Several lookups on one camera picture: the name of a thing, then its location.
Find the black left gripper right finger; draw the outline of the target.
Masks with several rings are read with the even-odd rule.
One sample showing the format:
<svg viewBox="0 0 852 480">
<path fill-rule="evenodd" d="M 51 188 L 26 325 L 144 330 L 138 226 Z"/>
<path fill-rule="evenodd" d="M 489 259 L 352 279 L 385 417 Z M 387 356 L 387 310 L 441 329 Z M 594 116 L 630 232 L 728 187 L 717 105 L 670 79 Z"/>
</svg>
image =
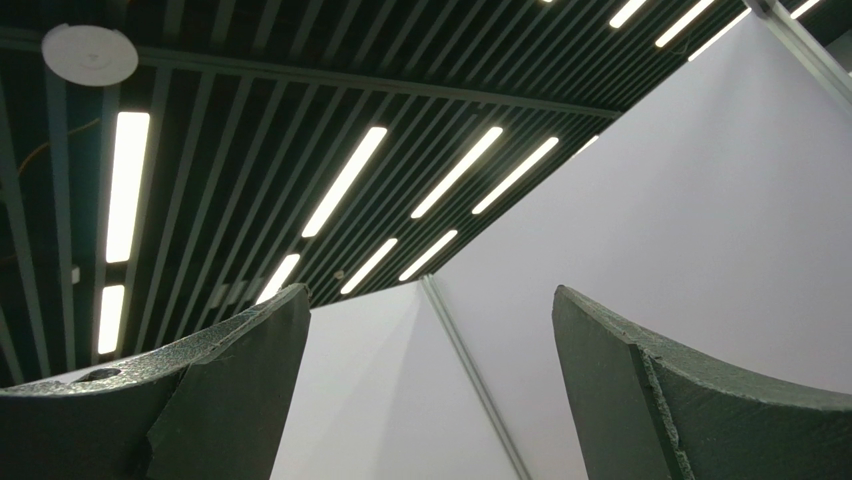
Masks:
<svg viewBox="0 0 852 480">
<path fill-rule="evenodd" d="M 851 398 L 721 361 L 556 289 L 556 348 L 591 479 L 847 479 Z"/>
</svg>

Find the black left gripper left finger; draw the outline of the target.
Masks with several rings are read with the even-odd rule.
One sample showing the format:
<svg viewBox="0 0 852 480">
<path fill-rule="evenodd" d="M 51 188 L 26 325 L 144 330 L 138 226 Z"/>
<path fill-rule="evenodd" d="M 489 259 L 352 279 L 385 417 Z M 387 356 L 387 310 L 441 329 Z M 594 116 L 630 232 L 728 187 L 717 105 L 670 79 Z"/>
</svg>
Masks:
<svg viewBox="0 0 852 480">
<path fill-rule="evenodd" d="M 308 288 L 150 352 L 1 392 L 5 479 L 266 479 L 310 326 Z"/>
</svg>

